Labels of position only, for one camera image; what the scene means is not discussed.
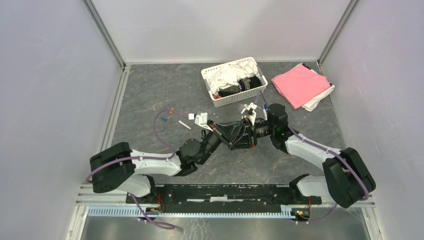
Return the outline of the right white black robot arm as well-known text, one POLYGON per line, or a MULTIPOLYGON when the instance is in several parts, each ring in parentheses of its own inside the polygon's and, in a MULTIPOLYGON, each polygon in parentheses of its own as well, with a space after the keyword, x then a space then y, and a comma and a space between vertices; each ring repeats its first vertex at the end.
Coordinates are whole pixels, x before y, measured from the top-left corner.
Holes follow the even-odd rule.
POLYGON ((347 209, 358 201, 367 200, 377 188, 354 148, 329 147, 307 138, 289 125, 285 106, 279 103, 264 109, 265 119, 257 117, 257 108, 253 102, 238 108, 252 132, 250 147, 257 145, 258 138, 269 137, 277 150, 299 157, 323 171, 322 176, 304 174, 291 182, 288 196, 293 203, 302 204, 309 197, 326 197, 347 209))

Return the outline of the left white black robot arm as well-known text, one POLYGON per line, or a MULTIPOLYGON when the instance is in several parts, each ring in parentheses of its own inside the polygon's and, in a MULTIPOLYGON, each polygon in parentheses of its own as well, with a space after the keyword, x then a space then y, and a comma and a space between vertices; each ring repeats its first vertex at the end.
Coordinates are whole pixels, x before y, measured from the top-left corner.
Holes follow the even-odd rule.
POLYGON ((217 150, 226 145, 230 151, 255 145, 255 131, 247 119, 229 123, 209 120, 201 140, 190 138, 168 154, 153 154, 132 149, 128 142, 119 142, 89 159, 86 177, 95 193, 126 191, 145 204, 153 203, 157 190, 153 175, 184 177, 197 171, 217 150))

